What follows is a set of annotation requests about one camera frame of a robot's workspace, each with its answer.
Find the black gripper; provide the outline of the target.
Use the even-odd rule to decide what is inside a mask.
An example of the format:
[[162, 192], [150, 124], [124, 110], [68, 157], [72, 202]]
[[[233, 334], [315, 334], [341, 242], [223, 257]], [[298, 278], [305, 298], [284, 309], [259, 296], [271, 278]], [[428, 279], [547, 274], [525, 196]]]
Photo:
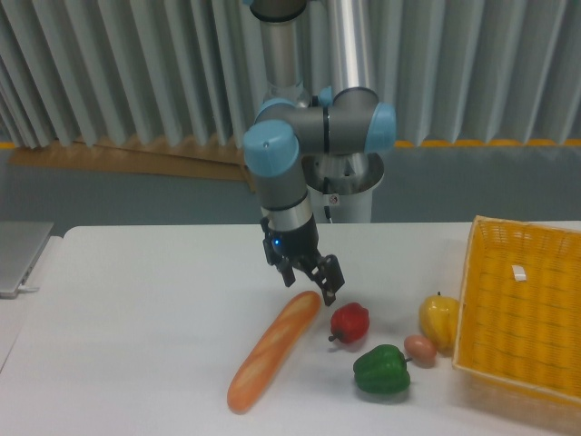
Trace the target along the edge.
[[324, 303], [332, 305], [345, 279], [339, 259], [334, 254], [320, 255], [314, 217], [311, 216], [301, 227], [289, 231], [273, 230], [269, 224], [267, 217], [260, 220], [267, 264], [276, 267], [286, 287], [296, 282], [291, 264], [300, 264], [302, 271], [320, 288]]

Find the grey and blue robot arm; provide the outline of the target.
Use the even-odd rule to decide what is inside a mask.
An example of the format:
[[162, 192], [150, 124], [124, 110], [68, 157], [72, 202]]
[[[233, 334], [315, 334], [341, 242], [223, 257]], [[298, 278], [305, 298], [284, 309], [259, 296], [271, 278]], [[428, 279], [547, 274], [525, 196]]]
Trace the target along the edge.
[[292, 285], [305, 273], [326, 304], [344, 283], [340, 263], [318, 248], [310, 193], [325, 213], [381, 180], [379, 156], [396, 139], [396, 114], [375, 90], [369, 7], [330, 1], [330, 86], [318, 95], [304, 87], [300, 17], [303, 1], [252, 1], [259, 20], [268, 91], [243, 136], [244, 159], [261, 207], [267, 263]]

